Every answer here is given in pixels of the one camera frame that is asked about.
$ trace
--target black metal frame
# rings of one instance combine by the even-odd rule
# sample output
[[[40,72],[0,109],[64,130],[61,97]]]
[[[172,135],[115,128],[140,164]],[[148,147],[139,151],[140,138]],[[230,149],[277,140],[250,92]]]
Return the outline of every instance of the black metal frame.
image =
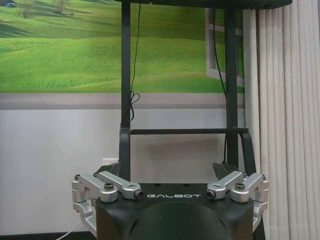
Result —
[[[249,130],[238,128],[237,93],[237,36],[236,10],[224,10],[224,37],[226,62],[226,128],[218,129],[131,129],[130,90],[131,90],[131,33],[130,19],[132,0],[122,0],[122,78],[121,78],[121,130],[119,137],[119,175],[130,181],[131,178],[131,135],[169,135],[169,134],[226,134],[227,163],[239,167],[238,135],[241,137],[245,171],[248,175],[256,172],[252,138]],[[265,239],[263,223],[255,231],[254,239]]]

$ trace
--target tree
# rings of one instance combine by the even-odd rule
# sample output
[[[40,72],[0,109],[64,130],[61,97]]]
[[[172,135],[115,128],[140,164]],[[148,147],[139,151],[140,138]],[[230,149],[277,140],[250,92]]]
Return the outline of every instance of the tree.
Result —
[[[32,9],[34,8],[35,0],[23,0],[22,2],[22,16],[28,18]]]
[[[53,0],[54,13],[62,15],[65,6],[70,4],[70,0]]]

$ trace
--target white wall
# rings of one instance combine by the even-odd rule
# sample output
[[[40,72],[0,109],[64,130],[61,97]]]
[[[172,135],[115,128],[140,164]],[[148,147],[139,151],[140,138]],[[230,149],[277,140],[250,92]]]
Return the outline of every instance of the white wall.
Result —
[[[244,125],[244,111],[239,111]],[[71,179],[118,157],[120,111],[0,110],[0,235],[66,232]],[[223,128],[225,109],[136,110],[133,128]],[[132,180],[208,182],[223,136],[132,137]]]

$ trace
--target galbot logo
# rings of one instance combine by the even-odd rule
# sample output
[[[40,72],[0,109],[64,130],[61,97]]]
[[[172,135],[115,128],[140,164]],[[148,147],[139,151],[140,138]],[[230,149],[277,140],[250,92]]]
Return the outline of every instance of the galbot logo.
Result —
[[[199,198],[201,194],[174,194],[174,195],[167,195],[167,194],[148,194],[146,197],[149,199],[192,199],[192,198]]]

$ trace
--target white curtain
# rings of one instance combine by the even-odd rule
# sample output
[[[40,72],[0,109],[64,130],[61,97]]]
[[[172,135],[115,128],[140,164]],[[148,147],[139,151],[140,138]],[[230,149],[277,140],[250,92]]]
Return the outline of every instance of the white curtain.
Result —
[[[270,181],[268,240],[320,240],[318,0],[243,14],[246,124]]]

